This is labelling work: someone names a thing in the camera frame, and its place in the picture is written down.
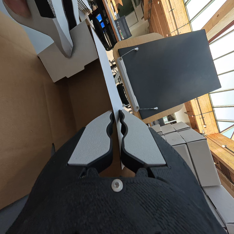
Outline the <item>white plastic bar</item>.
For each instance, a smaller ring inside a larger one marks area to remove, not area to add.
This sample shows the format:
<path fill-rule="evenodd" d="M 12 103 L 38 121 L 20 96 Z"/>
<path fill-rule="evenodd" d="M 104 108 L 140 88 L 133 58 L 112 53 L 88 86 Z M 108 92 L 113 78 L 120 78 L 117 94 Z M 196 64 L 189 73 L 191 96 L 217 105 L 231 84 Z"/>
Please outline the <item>white plastic bar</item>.
<path fill-rule="evenodd" d="M 126 67 L 125 67 L 123 58 L 118 57 L 116 60 L 116 63 L 117 63 L 119 74 L 121 76 L 121 80 L 122 80 L 123 85 L 124 85 L 124 89 L 127 92 L 127 98 L 129 100 L 129 103 L 130 103 L 133 111 L 138 112 L 139 111 L 139 104 L 137 102 L 137 99 L 134 95 L 132 86 L 130 84 L 130 80 L 129 80 L 128 75 L 127 75 L 127 71 L 126 71 Z"/>

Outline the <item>blue-lit monitor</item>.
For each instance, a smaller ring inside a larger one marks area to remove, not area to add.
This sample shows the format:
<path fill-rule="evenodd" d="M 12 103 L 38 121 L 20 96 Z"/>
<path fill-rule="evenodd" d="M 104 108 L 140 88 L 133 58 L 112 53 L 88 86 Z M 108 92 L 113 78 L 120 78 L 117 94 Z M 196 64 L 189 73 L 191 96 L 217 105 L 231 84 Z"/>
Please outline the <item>blue-lit monitor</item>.
<path fill-rule="evenodd" d="M 103 19 L 102 19 L 102 17 L 101 17 L 101 14 L 98 14 L 98 15 L 96 16 L 96 18 L 98 19 L 98 21 L 99 21 L 101 27 L 104 28 L 105 25 L 104 25 Z"/>

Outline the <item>black mesh office chair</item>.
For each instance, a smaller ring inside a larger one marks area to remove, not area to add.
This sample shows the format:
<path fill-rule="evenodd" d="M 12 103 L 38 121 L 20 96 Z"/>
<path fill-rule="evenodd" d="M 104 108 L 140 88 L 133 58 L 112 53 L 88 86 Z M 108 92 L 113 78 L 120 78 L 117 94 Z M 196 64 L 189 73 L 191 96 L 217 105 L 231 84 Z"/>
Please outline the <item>black mesh office chair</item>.
<path fill-rule="evenodd" d="M 124 91 L 123 85 L 122 84 L 118 84 L 117 85 L 117 90 L 118 90 L 118 93 L 119 93 L 119 96 L 120 96 L 122 104 L 125 105 L 125 107 L 129 109 L 130 105 L 129 105 L 129 102 L 128 102 L 127 97 L 125 95 L 125 91 Z"/>

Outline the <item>dark display screen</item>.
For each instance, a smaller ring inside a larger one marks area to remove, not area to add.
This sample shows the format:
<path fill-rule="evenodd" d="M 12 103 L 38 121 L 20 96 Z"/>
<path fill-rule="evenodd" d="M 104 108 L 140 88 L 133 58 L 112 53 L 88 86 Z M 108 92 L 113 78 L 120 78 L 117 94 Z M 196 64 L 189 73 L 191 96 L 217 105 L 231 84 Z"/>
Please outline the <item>dark display screen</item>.
<path fill-rule="evenodd" d="M 128 39 L 132 36 L 125 16 L 118 18 L 114 22 L 121 40 Z"/>

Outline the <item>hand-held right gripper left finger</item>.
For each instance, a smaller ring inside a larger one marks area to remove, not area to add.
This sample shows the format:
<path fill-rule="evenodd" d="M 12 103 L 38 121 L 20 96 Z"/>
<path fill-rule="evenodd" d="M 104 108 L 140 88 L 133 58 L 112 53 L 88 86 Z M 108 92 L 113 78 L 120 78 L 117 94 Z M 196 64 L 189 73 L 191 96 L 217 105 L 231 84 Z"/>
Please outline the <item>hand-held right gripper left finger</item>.
<path fill-rule="evenodd" d="M 95 168 L 98 173 L 113 161 L 113 111 L 109 110 L 91 121 L 81 135 L 69 161 L 70 166 Z"/>

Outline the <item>large window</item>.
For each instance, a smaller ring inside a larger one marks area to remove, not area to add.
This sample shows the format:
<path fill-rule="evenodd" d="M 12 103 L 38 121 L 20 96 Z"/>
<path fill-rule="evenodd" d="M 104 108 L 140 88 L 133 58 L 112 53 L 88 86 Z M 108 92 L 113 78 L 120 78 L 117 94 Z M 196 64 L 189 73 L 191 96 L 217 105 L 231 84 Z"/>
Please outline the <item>large window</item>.
<path fill-rule="evenodd" d="M 219 133 L 234 140 L 234 1 L 184 0 L 192 31 L 205 29 L 221 87 L 209 93 Z"/>

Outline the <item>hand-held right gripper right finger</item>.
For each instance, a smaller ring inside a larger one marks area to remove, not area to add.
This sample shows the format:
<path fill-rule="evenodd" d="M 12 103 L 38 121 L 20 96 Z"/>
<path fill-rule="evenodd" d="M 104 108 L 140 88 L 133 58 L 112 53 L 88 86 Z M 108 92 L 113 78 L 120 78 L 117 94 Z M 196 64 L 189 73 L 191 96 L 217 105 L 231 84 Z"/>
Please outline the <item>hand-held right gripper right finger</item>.
<path fill-rule="evenodd" d="M 149 127 L 136 116 L 119 110 L 121 123 L 121 162 L 136 173 L 138 169 L 166 166 L 166 161 Z"/>

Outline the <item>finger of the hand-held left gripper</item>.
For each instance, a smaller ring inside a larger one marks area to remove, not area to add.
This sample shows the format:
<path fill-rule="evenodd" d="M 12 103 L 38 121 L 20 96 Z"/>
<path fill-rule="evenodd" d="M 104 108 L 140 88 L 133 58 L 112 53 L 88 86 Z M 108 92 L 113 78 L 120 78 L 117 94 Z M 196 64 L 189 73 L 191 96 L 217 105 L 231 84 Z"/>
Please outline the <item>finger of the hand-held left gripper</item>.
<path fill-rule="evenodd" d="M 73 42 L 65 13 L 65 0 L 27 0 L 31 12 L 28 27 L 51 37 L 60 52 L 70 58 Z"/>
<path fill-rule="evenodd" d="M 55 0 L 55 25 L 60 37 L 70 37 L 70 31 L 79 24 L 76 0 Z"/>

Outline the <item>wooden partition board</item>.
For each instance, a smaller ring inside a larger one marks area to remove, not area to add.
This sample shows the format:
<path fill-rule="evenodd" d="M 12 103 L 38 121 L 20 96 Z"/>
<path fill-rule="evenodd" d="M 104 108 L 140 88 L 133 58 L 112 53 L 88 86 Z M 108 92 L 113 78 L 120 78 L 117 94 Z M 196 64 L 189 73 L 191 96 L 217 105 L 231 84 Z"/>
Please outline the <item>wooden partition board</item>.
<path fill-rule="evenodd" d="M 163 39 L 163 38 L 164 37 L 162 35 L 160 35 L 159 33 L 150 33 L 150 34 L 145 34 L 145 35 L 134 37 L 134 38 L 130 37 L 128 39 L 119 41 L 116 43 L 116 45 L 113 48 L 113 57 L 115 59 L 115 62 L 117 63 L 117 59 L 120 56 L 118 49 L 136 46 L 136 45 L 140 45 L 143 43 L 147 43 L 147 42 L 151 42 L 151 41 L 155 41 L 155 40 Z M 142 120 L 145 124 L 150 124 L 151 122 L 158 120 L 166 115 L 170 115 L 172 113 L 176 113 L 176 112 L 180 111 L 183 107 L 184 107 L 184 104 L 181 104 L 181 105 L 178 105 L 176 107 L 165 110 L 163 112 L 160 112 L 158 114 L 155 114 L 153 116 L 150 116 L 146 119 L 142 119 L 139 112 L 134 111 L 133 108 L 132 108 L 132 111 L 133 111 L 133 115 L 136 116 L 137 118 L 139 118 L 140 120 Z"/>

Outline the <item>stack of flat cardboard sheets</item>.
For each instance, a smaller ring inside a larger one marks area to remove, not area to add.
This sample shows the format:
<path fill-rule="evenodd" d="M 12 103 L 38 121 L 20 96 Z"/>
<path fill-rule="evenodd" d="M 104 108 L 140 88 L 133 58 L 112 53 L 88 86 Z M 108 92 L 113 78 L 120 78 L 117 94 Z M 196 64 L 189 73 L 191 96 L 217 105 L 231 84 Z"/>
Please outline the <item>stack of flat cardboard sheets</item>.
<path fill-rule="evenodd" d="M 86 15 L 89 15 L 92 13 L 92 10 L 89 6 L 89 3 L 87 0 L 78 0 L 78 8 Z"/>

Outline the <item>stack of white folded boxes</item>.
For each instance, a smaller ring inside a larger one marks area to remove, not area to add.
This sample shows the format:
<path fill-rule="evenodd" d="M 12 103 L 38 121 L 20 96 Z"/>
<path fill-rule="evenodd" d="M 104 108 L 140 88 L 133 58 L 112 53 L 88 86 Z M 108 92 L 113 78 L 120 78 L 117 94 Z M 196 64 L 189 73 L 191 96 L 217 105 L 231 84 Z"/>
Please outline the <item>stack of white folded boxes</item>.
<path fill-rule="evenodd" d="M 151 127 L 185 160 L 203 189 L 213 214 L 228 234 L 234 233 L 234 198 L 221 184 L 207 139 L 184 122 Z"/>

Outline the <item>wooden window ledge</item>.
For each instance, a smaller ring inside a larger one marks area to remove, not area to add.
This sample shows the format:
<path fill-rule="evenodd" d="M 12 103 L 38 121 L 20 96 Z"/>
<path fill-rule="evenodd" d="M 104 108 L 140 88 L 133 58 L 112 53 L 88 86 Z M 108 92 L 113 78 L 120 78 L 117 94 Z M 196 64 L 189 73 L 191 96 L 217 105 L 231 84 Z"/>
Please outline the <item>wooden window ledge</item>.
<path fill-rule="evenodd" d="M 234 190 L 234 138 L 215 133 L 206 139 L 221 183 Z"/>

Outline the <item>white cardboard box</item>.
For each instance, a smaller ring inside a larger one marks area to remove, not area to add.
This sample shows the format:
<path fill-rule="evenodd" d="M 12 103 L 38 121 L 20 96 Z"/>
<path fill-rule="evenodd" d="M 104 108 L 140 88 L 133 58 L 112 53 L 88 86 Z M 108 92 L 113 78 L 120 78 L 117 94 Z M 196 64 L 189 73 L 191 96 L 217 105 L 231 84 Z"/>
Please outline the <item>white cardboard box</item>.
<path fill-rule="evenodd" d="M 23 27 L 0 13 L 0 209 L 31 192 L 53 143 L 121 109 L 106 50 L 95 32 L 90 41 L 97 59 L 54 83 Z"/>

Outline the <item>black felt panel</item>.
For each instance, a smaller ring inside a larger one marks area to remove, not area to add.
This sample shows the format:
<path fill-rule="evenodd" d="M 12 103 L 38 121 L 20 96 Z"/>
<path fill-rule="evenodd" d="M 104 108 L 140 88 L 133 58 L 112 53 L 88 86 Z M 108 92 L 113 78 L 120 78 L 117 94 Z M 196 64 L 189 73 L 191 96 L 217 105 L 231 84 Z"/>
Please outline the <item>black felt panel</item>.
<path fill-rule="evenodd" d="M 204 29 L 118 49 L 142 119 L 221 87 Z"/>

